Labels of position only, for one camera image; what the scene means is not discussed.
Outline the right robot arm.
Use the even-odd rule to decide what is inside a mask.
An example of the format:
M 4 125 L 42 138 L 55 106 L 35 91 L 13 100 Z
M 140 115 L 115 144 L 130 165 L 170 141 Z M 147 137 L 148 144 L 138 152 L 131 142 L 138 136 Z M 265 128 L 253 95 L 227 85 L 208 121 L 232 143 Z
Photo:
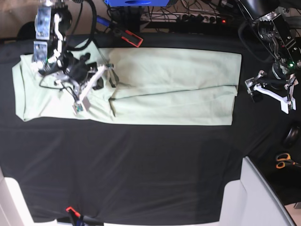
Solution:
M 92 10 L 92 24 L 87 42 L 83 47 L 71 47 L 67 31 L 72 24 L 72 16 L 64 0 L 43 0 L 35 18 L 36 38 L 33 43 L 32 70 L 45 79 L 55 78 L 54 89 L 67 91 L 72 99 L 75 114 L 87 112 L 91 106 L 88 94 L 92 89 L 103 87 L 103 74 L 113 70 L 110 63 L 99 65 L 88 63 L 90 53 L 76 58 L 74 51 L 81 51 L 91 44 L 96 29 L 96 7 L 87 1 Z

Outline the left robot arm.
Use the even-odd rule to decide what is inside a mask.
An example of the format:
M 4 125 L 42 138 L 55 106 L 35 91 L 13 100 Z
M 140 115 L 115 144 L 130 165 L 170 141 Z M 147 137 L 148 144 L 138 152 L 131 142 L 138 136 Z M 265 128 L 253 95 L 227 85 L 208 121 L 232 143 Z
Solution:
M 301 75 L 301 47 L 291 33 L 291 28 L 281 13 L 277 0 L 239 0 L 237 1 L 245 21 L 238 29 L 238 36 L 250 53 L 253 50 L 243 38 L 244 29 L 251 31 L 264 46 L 270 56 L 257 59 L 272 63 L 271 73 L 259 71 L 255 77 L 245 80 L 248 94 L 254 102 L 267 95 L 280 102 L 281 110 L 288 114 L 296 110 L 293 97 L 294 87 Z

